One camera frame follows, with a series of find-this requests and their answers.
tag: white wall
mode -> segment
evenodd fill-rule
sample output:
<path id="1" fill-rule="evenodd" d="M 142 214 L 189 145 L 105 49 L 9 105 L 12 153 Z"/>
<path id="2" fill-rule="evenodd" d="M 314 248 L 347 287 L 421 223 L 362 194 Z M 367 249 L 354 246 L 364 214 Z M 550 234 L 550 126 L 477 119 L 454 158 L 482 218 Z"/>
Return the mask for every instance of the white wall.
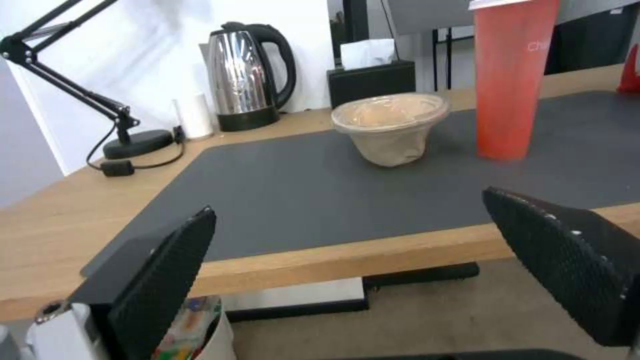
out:
<path id="1" fill-rule="evenodd" d="M 0 60 L 0 209 L 62 178 L 5 61 Z"/>
<path id="2" fill-rule="evenodd" d="M 631 45 L 638 44 L 640 42 L 640 12 L 638 12 L 638 18 L 636 19 L 636 26 L 634 26 L 634 32 L 631 35 Z"/>
<path id="3" fill-rule="evenodd" d="M 60 3 L 0 0 L 0 32 L 20 30 Z M 96 3 L 82 1 L 61 19 L 73 19 Z M 170 128 L 177 123 L 174 96 L 209 93 L 197 44 L 230 20 L 271 24 L 290 42 L 298 85 L 284 110 L 328 106 L 325 74 L 333 58 L 326 0 L 120 0 L 43 51 L 40 60 L 86 88 L 131 105 L 143 122 L 140 129 Z M 284 64 L 272 62 L 276 83 L 282 85 Z M 62 171 L 83 167 L 110 121 L 25 70 L 17 72 L 33 94 L 31 105 L 42 114 L 43 132 L 50 134 Z"/>

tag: red plastic cup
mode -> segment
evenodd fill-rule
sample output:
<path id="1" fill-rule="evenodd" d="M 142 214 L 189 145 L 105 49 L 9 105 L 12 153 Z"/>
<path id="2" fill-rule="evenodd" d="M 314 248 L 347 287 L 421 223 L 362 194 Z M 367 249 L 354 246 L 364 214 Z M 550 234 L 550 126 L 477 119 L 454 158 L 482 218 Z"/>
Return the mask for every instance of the red plastic cup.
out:
<path id="1" fill-rule="evenodd" d="M 527 154 L 559 0 L 476 0 L 478 155 Z"/>

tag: wooden desk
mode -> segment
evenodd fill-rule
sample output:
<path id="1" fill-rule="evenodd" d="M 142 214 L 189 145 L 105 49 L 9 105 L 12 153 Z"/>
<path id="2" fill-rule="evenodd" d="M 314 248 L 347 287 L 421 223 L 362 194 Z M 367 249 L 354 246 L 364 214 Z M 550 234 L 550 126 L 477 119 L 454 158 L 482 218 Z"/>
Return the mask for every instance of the wooden desk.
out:
<path id="1" fill-rule="evenodd" d="M 621 67 L 545 77 L 542 97 L 614 90 Z M 447 94 L 453 110 L 475 106 L 472 89 Z M 0 215 L 0 321 L 31 317 L 43 304 L 66 297 L 79 271 L 203 149 L 331 128 L 329 110 L 295 113 L 272 126 L 188 143 L 183 159 L 135 176 L 105 178 L 84 168 Z M 163 149 L 136 162 L 169 158 Z M 640 203 L 598 210 L 640 236 Z M 231 293 L 385 274 L 512 256 L 492 224 L 361 241 L 330 247 L 215 261 L 203 265 L 192 294 Z"/>

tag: lamp cord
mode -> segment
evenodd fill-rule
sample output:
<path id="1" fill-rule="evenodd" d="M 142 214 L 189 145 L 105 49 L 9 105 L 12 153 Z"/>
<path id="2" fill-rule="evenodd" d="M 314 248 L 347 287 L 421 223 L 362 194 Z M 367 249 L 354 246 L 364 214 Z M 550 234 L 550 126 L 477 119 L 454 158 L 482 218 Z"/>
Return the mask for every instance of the lamp cord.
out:
<path id="1" fill-rule="evenodd" d="M 93 156 L 93 154 L 95 154 L 95 151 L 100 147 L 100 145 L 102 145 L 102 143 L 104 143 L 107 138 L 109 136 L 111 136 L 111 134 L 113 134 L 113 131 L 115 131 L 116 129 L 116 124 L 113 124 L 113 127 L 111 127 L 111 130 L 109 130 L 109 132 L 107 132 L 106 135 L 104 135 L 100 141 L 98 141 L 95 146 L 93 146 L 93 148 L 91 149 L 91 151 L 89 152 L 89 154 L 87 154 L 86 156 L 86 164 L 89 165 L 90 168 L 94 169 L 94 170 L 98 170 L 100 172 L 102 172 L 102 169 L 100 167 L 98 167 L 97 165 L 94 165 L 93 163 L 91 163 L 91 157 Z"/>
<path id="2" fill-rule="evenodd" d="M 394 36 L 394 32 L 391 29 L 391 22 L 389 21 L 389 15 L 387 14 L 387 7 L 385 6 L 384 0 L 380 0 L 380 5 L 382 5 L 382 10 L 385 12 L 387 26 L 389 27 L 389 34 L 391 34 L 391 38 L 394 39 L 394 50 L 396 50 L 396 58 L 400 60 L 400 54 L 398 53 L 398 44 L 396 42 L 396 37 Z"/>
<path id="3" fill-rule="evenodd" d="M 95 151 L 100 147 L 100 145 L 102 145 L 107 138 L 109 138 L 109 136 L 111 136 L 111 134 L 113 134 L 113 131 L 115 131 L 116 129 L 116 125 L 113 124 L 113 127 L 100 139 L 100 141 L 98 141 L 95 146 L 93 146 L 93 148 L 91 149 L 91 151 L 89 151 L 89 154 L 87 154 L 86 156 L 86 164 L 94 169 L 94 170 L 98 170 L 99 172 L 102 172 L 102 169 L 93 164 L 91 162 L 91 157 L 93 156 L 93 154 L 95 154 Z M 183 155 L 184 155 L 184 133 L 182 132 L 182 127 L 181 126 L 176 126 L 173 129 L 173 141 L 177 144 L 180 145 L 180 152 L 178 153 L 178 155 L 174 156 L 173 158 L 163 161 L 161 163 L 157 163 L 157 164 L 151 164 L 151 165 L 133 165 L 133 168 L 136 170 L 144 170 L 144 169 L 148 169 L 148 168 L 157 168 L 157 167 L 163 167 L 165 165 L 169 165 L 170 163 L 175 163 L 176 161 L 178 161 Z"/>

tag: electric kettle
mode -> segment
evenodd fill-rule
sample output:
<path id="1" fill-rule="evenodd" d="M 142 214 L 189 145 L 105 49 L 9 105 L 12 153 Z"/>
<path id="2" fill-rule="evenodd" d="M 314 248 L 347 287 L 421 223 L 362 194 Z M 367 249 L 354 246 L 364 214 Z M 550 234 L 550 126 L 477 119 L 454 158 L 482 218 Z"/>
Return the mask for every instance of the electric kettle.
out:
<path id="1" fill-rule="evenodd" d="M 277 92 L 263 43 L 277 45 L 287 82 Z M 296 86 L 296 64 L 287 39 L 269 25 L 228 22 L 213 31 L 206 52 L 209 84 L 222 131 L 272 124 Z"/>

